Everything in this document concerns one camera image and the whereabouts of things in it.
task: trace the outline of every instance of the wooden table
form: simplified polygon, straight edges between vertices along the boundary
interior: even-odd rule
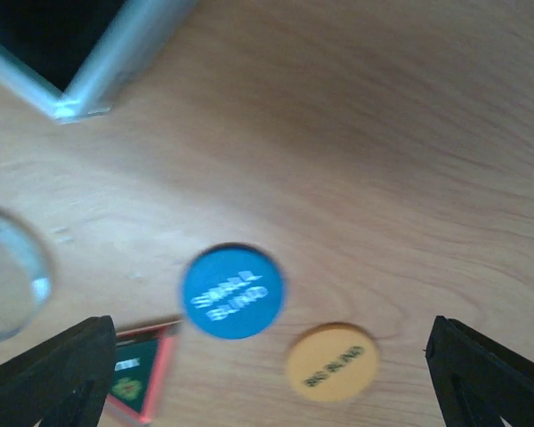
[[[88,316],[178,313],[190,259],[248,242],[285,312],[240,342],[186,325],[154,425],[442,426],[435,315],[534,360],[534,0],[202,0],[109,116],[54,125],[0,86],[0,206],[55,263],[0,363]],[[329,321],[382,365],[319,405],[284,362]]]

